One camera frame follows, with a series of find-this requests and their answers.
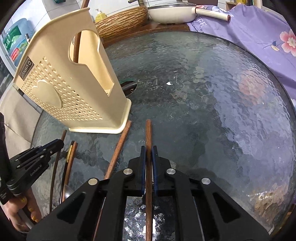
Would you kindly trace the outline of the metal spoon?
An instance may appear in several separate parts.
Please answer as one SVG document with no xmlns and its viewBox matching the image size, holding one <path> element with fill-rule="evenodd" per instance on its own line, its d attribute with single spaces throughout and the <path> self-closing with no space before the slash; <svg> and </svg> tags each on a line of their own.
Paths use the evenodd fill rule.
<svg viewBox="0 0 296 241">
<path fill-rule="evenodd" d="M 73 193 L 73 190 L 68 185 L 64 185 L 62 201 L 66 200 L 72 193 Z"/>
</svg>

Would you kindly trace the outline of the black chopstick gold band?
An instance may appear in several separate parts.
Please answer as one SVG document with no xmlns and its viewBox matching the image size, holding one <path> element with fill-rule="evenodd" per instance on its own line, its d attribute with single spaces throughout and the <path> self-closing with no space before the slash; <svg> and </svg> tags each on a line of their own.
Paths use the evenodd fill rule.
<svg viewBox="0 0 296 241">
<path fill-rule="evenodd" d="M 66 156 L 66 161 L 65 161 L 65 166 L 64 166 L 63 176 L 62 176 L 62 182 L 61 182 L 59 204 L 62 203 L 62 198 L 63 198 L 63 188 L 64 188 L 64 184 L 65 184 L 66 172 L 67 172 L 68 162 L 69 162 L 70 154 L 71 154 L 71 152 L 72 152 L 73 144 L 74 144 L 74 141 L 71 141 L 71 143 L 70 143 L 70 145 L 69 145 L 68 152 L 67 152 L 67 156 Z"/>
</svg>

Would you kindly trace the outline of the beige plastic utensil holder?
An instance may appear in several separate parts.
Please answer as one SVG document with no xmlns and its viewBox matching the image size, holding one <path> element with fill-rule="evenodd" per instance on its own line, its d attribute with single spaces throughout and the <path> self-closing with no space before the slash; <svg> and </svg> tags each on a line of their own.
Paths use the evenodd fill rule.
<svg viewBox="0 0 296 241">
<path fill-rule="evenodd" d="M 79 32 L 75 63 L 74 41 Z M 59 16 L 33 35 L 14 84 L 72 132 L 121 133 L 132 105 L 87 8 Z"/>
</svg>

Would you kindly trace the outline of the blue water jug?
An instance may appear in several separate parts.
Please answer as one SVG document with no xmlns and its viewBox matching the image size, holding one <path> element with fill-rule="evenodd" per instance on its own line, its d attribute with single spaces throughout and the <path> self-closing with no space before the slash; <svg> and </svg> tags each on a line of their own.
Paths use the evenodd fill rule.
<svg viewBox="0 0 296 241">
<path fill-rule="evenodd" d="M 3 45 L 16 67 L 19 65 L 32 36 L 33 32 L 26 18 L 16 21 L 4 34 Z"/>
</svg>

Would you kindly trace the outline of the woven brown basin sink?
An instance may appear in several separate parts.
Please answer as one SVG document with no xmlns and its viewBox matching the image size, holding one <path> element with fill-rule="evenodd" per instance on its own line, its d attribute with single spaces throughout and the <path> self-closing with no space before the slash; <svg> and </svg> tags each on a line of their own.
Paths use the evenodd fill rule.
<svg viewBox="0 0 296 241">
<path fill-rule="evenodd" d="M 138 6 L 136 8 L 121 11 L 120 13 L 95 23 L 95 28 L 100 38 L 108 39 L 145 25 L 147 19 L 147 7 Z"/>
</svg>

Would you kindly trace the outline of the white pan glass lid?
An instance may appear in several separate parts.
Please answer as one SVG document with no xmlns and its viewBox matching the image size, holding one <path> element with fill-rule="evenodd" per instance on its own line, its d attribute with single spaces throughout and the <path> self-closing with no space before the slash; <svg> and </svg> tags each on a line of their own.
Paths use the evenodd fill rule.
<svg viewBox="0 0 296 241">
<path fill-rule="evenodd" d="M 160 24 L 182 24 L 195 20 L 197 15 L 209 16 L 227 22 L 231 21 L 229 14 L 207 10 L 188 2 L 175 2 L 154 5 L 147 8 L 150 18 Z"/>
</svg>

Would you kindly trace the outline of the yellow soap bottle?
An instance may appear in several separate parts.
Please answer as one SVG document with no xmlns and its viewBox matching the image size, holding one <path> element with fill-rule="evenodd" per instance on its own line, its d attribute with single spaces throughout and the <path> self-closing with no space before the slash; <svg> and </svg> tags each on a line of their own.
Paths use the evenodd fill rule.
<svg viewBox="0 0 296 241">
<path fill-rule="evenodd" d="M 97 11 L 97 15 L 95 17 L 95 22 L 98 23 L 102 20 L 104 20 L 105 18 L 107 18 L 107 15 L 105 13 L 103 13 L 100 9 L 96 9 Z"/>
</svg>

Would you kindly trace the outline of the purple floral cloth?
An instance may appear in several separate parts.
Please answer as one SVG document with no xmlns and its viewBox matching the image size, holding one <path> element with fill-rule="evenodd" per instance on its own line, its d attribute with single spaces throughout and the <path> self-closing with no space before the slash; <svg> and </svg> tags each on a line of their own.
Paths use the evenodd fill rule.
<svg viewBox="0 0 296 241">
<path fill-rule="evenodd" d="M 255 6 L 238 4 L 229 11 L 218 6 L 205 9 L 229 15 L 231 20 L 197 16 L 187 24 L 189 29 L 229 40 L 254 54 L 295 102 L 295 34 L 288 23 Z"/>
</svg>

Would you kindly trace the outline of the brown chopstick in holder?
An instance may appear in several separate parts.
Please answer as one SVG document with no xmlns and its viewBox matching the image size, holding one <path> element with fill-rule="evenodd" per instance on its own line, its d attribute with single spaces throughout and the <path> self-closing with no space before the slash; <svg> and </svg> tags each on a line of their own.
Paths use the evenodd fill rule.
<svg viewBox="0 0 296 241">
<path fill-rule="evenodd" d="M 89 0 L 83 0 L 81 8 L 87 8 Z M 77 33 L 74 41 L 74 52 L 73 52 L 73 62 L 78 63 L 79 60 L 79 48 L 80 48 L 81 32 Z"/>
</svg>

